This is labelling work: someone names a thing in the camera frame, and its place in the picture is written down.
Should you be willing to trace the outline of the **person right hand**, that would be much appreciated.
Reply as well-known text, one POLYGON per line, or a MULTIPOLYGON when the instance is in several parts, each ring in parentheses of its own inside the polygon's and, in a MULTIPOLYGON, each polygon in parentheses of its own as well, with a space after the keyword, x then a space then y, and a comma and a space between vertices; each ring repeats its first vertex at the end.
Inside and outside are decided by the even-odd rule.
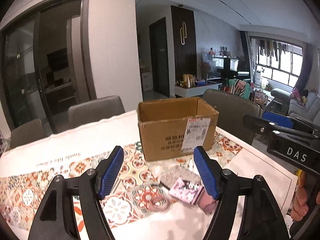
POLYGON ((308 194, 305 189, 306 173, 301 171, 298 177, 298 185, 296 187, 296 194, 291 210, 291 218, 293 221, 301 221, 308 213, 309 207, 307 205, 308 194))

